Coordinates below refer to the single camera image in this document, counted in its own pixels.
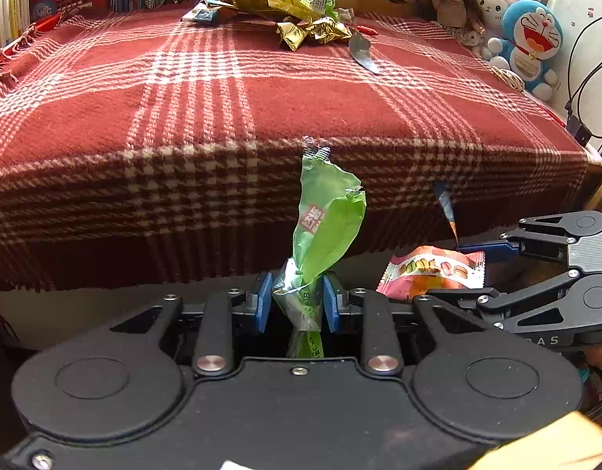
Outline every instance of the screw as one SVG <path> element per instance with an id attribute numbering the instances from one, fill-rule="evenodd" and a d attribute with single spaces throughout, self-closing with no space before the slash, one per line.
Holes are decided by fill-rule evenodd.
<path id="1" fill-rule="evenodd" d="M 396 370 L 397 366 L 399 365 L 399 361 L 390 355 L 376 355 L 369 358 L 367 364 L 372 370 L 385 373 Z"/>
<path id="2" fill-rule="evenodd" d="M 201 371 L 220 371 L 225 368 L 227 361 L 220 355 L 204 355 L 196 360 L 196 366 Z"/>
<path id="3" fill-rule="evenodd" d="M 36 452 L 31 458 L 31 464 L 38 470 L 51 470 L 53 459 L 48 452 Z"/>

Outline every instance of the red plaid blanket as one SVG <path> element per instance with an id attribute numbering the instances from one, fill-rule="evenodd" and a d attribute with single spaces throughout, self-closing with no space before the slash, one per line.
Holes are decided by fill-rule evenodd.
<path id="1" fill-rule="evenodd" d="M 450 237 L 569 206 L 586 155 L 442 30 L 367 16 L 376 76 L 346 43 L 279 45 L 258 19 L 185 9 L 76 16 L 0 76 L 0 276 L 72 288 L 280 266 L 302 136 L 366 188 L 350 252 Z"/>

